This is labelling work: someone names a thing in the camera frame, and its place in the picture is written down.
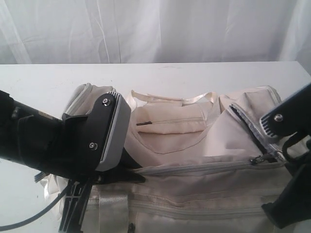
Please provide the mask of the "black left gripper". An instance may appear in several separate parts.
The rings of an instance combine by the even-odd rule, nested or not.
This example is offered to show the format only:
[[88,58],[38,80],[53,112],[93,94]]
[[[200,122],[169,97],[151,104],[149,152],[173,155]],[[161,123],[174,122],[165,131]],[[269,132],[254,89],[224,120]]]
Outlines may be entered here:
[[[44,170],[70,180],[66,190],[59,233],[82,233],[92,181],[102,159],[102,117],[98,114],[67,116],[45,123],[46,156]],[[116,167],[98,174],[97,185],[144,183],[134,170],[142,168],[126,151]]]

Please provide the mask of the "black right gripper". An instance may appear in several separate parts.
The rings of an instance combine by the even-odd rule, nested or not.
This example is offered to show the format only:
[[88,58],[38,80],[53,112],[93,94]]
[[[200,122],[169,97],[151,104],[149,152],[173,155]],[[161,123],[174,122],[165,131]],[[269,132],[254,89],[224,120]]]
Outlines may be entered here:
[[305,135],[293,135],[284,143],[285,167],[292,179],[277,200],[262,205],[268,219],[279,229],[311,218],[311,140],[306,141],[307,151],[303,154],[293,157],[288,153],[304,138]]

